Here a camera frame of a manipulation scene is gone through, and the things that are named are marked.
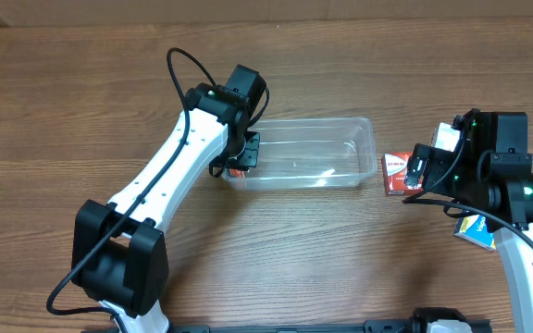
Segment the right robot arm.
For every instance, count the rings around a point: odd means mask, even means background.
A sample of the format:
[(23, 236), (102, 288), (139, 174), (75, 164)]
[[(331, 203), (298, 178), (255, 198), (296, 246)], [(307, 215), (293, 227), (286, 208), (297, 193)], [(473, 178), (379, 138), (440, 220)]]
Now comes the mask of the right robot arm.
[(405, 182), (422, 191), (405, 204), (484, 217), (510, 293), (514, 328), (533, 332), (533, 156), (524, 112), (471, 109), (454, 118), (454, 151), (418, 143)]

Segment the blue yellow VapoDrops box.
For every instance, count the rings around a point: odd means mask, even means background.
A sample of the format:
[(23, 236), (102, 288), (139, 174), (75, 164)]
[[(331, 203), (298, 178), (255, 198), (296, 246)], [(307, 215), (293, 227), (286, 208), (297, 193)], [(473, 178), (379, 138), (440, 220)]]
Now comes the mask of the blue yellow VapoDrops box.
[(484, 216), (473, 215), (460, 218), (456, 224), (454, 235), (486, 250), (496, 249), (494, 236), (488, 231)]

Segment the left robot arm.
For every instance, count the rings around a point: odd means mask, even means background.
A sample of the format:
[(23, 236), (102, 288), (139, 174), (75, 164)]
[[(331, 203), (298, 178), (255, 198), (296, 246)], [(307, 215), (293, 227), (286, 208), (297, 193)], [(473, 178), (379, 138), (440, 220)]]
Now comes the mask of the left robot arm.
[(143, 171), (107, 203), (87, 201), (75, 218), (72, 282), (98, 301), (120, 332), (167, 332), (159, 300), (168, 276), (165, 234), (205, 168), (216, 175), (257, 164), (265, 80), (238, 65), (223, 85), (199, 84), (187, 110)]

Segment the orange bottle white cap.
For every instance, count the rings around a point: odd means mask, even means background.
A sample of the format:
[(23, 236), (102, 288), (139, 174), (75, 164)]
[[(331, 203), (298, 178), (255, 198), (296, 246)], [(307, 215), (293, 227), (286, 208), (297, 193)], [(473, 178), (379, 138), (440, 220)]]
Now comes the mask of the orange bottle white cap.
[(239, 169), (230, 169), (229, 170), (229, 176), (234, 179), (244, 179), (245, 178), (245, 172)]

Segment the white blue medicine box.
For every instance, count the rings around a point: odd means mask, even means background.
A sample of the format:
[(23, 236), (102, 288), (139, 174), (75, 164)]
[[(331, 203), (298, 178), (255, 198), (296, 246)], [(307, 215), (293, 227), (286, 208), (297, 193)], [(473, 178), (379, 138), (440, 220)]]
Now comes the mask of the white blue medicine box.
[(434, 131), (431, 146), (441, 150), (454, 152), (460, 141), (461, 131), (454, 129), (451, 124), (441, 122)]

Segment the red medicine box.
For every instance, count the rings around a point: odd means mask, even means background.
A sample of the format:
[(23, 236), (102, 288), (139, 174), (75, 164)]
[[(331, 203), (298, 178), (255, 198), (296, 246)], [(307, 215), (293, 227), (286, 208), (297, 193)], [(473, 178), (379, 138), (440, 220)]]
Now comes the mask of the red medicine box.
[(405, 184), (407, 162), (411, 153), (391, 152), (381, 158), (385, 194), (388, 196), (408, 196), (422, 191), (422, 185)]

